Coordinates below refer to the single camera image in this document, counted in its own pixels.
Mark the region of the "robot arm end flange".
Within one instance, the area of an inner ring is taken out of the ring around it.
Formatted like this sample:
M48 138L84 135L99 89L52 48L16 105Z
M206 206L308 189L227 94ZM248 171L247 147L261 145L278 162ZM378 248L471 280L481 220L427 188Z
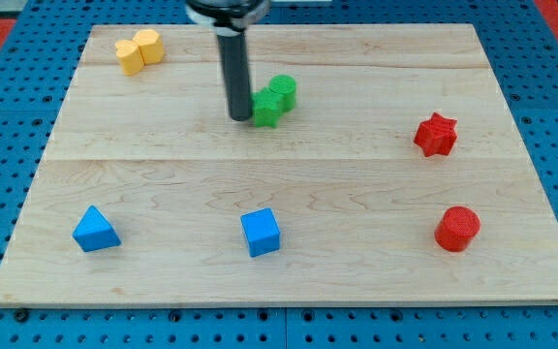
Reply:
M186 0L187 16L196 24L219 32L243 32L269 11L270 0Z

